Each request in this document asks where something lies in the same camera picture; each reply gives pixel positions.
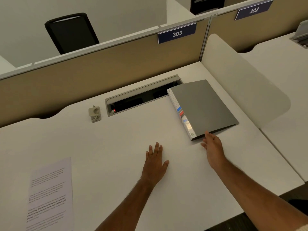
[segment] paper sheet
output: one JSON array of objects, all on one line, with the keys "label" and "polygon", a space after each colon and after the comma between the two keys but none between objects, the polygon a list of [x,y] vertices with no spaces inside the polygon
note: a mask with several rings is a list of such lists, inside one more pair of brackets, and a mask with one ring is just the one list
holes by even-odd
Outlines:
[{"label": "paper sheet", "polygon": [[32,173],[26,231],[72,231],[71,158]]}]

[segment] desk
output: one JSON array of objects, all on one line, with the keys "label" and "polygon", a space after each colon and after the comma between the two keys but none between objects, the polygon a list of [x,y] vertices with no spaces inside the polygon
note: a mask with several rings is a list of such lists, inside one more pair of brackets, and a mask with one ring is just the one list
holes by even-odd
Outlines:
[{"label": "desk", "polygon": [[[94,230],[141,176],[145,151],[158,141],[166,175],[153,190],[137,231],[205,230],[243,212],[209,166],[201,140],[191,142],[169,97],[107,116],[105,98],[178,74],[183,82],[207,79],[239,121],[221,132],[226,156],[275,194],[304,182],[200,63],[75,103],[57,115],[0,129],[1,216],[4,230],[22,230],[31,171],[72,159],[75,231]],[[101,107],[91,123],[88,108]]]},{"label": "desk", "polygon": [[9,63],[6,59],[0,56],[0,75],[15,69],[16,68],[11,63]]},{"label": "desk", "polygon": [[262,128],[298,174],[308,181],[308,50],[289,40],[294,33],[242,54],[291,100],[291,109]]}]

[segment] small metal device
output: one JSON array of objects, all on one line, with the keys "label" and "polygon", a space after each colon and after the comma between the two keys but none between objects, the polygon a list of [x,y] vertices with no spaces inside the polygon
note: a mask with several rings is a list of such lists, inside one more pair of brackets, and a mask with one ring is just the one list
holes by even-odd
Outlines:
[{"label": "small metal device", "polygon": [[308,49],[308,20],[299,24],[295,35],[290,40]]},{"label": "small metal device", "polygon": [[93,105],[93,107],[89,109],[89,116],[91,117],[91,122],[98,122],[102,120],[99,106]]}]

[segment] blue sign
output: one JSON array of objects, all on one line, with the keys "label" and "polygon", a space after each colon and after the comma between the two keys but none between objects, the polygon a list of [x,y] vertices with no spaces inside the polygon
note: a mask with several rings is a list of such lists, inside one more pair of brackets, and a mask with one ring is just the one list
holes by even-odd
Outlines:
[{"label": "blue sign", "polygon": [[164,43],[170,40],[175,40],[184,36],[192,35],[196,32],[197,23],[190,23],[186,26],[178,27],[157,34],[158,43]]},{"label": "blue sign", "polygon": [[255,4],[253,6],[239,9],[235,20],[239,20],[242,18],[246,18],[255,14],[260,14],[262,12],[268,11],[273,1],[274,0],[268,0],[259,4]]}]

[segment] white desk divider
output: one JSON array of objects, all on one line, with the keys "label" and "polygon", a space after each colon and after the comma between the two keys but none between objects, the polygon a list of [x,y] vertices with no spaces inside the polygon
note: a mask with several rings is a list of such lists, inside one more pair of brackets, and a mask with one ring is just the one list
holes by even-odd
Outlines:
[{"label": "white desk divider", "polygon": [[258,128],[291,107],[285,93],[216,34],[208,38],[202,64]]}]

